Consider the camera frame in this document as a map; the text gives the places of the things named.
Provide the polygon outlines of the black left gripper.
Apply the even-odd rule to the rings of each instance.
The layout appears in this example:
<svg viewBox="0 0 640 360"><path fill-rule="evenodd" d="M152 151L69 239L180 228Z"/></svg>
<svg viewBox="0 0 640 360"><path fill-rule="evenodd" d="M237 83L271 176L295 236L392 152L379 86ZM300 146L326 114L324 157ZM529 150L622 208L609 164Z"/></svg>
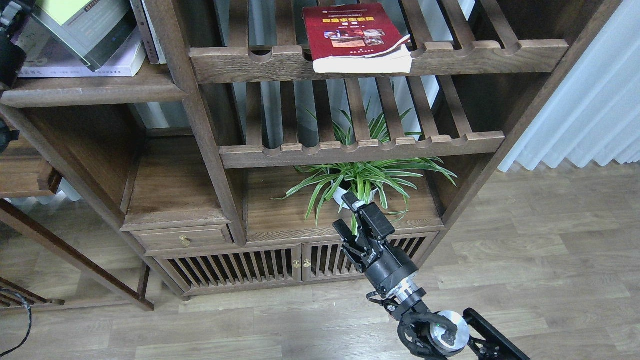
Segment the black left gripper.
<svg viewBox="0 0 640 360"><path fill-rule="evenodd" d="M30 18L35 0L1 0L0 34L14 35Z"/></svg>

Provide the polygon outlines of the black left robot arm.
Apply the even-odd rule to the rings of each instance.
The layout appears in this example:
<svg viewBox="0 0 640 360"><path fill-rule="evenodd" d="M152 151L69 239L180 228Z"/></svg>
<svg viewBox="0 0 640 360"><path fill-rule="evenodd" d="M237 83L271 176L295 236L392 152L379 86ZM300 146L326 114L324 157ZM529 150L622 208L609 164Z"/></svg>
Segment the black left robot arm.
<svg viewBox="0 0 640 360"><path fill-rule="evenodd" d="M12 42L16 32L20 30L34 11L36 0L2 0L0 28L0 80L1 91L11 89L18 79L19 71L26 60L26 52ZM19 130L10 130L5 120L1 120L0 152L3 153L11 142L19 139ZM17 296L28 314L26 335L20 344L1 353L1 357L22 347L28 339L32 328L32 309L24 296L13 289L3 287L1 293Z"/></svg>

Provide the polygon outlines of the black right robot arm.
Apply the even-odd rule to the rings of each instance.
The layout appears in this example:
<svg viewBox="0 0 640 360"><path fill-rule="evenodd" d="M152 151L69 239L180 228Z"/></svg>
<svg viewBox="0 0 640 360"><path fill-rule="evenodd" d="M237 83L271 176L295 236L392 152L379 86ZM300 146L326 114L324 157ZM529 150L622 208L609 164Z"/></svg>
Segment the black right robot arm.
<svg viewBox="0 0 640 360"><path fill-rule="evenodd" d="M377 302L396 321L402 344L416 357L446 360L468 347L480 360L525 360L527 355L474 309L462 314L446 310L432 312L425 303L425 290L414 277L418 267L387 237L394 227L375 203L365 203L353 193L343 195L353 212L357 232L339 219L333 224L342 239L342 251L365 274L374 291L366 298Z"/></svg>

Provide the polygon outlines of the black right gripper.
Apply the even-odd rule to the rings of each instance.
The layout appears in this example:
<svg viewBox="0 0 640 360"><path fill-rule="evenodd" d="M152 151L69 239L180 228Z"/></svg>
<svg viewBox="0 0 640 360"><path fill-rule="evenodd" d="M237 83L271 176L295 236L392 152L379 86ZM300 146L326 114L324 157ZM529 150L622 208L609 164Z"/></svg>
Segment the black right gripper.
<svg viewBox="0 0 640 360"><path fill-rule="evenodd" d="M352 229L343 219L333 223L342 240L343 253L357 272L365 274L383 299L397 297L395 289L416 273L418 267L401 248L377 241L386 240L395 228L376 203L365 203L350 191L343 194L342 200L355 219ZM369 239L366 246L362 245L361 236Z"/></svg>

